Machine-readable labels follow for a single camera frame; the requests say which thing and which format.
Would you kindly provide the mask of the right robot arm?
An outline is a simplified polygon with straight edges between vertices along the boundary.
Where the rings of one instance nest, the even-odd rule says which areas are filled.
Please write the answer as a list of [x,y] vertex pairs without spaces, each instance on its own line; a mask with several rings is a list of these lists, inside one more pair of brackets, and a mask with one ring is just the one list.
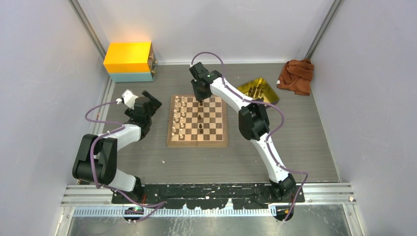
[[191,65],[189,71],[193,76],[191,84],[198,101],[215,95],[237,112],[240,134],[254,145],[262,158],[274,198],[279,202],[287,201],[296,181],[281,161],[273,144],[265,102],[244,95],[223,78],[222,74],[216,70],[208,71],[200,62]]

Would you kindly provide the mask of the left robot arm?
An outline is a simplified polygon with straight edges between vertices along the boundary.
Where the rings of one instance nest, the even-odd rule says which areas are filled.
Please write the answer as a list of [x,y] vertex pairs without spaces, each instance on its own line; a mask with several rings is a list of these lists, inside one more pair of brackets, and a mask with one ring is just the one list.
[[94,183],[97,186],[108,186],[124,192],[132,203],[143,198],[143,189],[139,177],[127,174],[117,168],[118,151],[129,144],[142,140],[150,131],[152,116],[162,103],[144,90],[136,96],[127,89],[115,101],[124,104],[128,116],[125,123],[113,131],[100,135],[86,134],[82,137],[75,158],[72,175],[75,179]]

